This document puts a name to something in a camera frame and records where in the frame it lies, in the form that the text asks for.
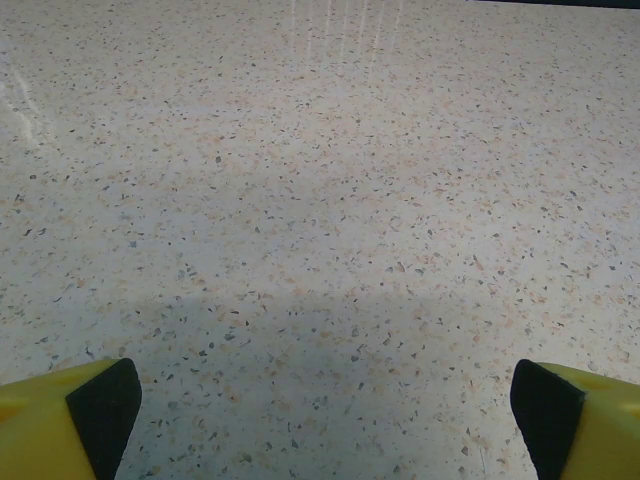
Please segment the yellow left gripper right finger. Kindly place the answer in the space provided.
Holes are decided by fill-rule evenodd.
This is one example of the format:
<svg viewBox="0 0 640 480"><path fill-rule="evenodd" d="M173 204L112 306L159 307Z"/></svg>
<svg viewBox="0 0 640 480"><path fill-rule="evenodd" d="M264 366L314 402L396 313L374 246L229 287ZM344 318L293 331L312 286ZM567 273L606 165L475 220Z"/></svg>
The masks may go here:
<svg viewBox="0 0 640 480"><path fill-rule="evenodd" d="M640 480L640 385L522 359L510 404L538 480Z"/></svg>

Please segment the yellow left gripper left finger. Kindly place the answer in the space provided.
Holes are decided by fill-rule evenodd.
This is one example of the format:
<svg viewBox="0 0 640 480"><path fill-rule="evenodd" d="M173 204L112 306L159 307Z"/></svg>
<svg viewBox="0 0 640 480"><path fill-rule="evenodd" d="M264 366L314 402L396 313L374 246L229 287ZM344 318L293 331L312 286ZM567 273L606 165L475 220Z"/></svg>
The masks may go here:
<svg viewBox="0 0 640 480"><path fill-rule="evenodd" d="M129 358L0 386L0 480L114 480L141 400Z"/></svg>

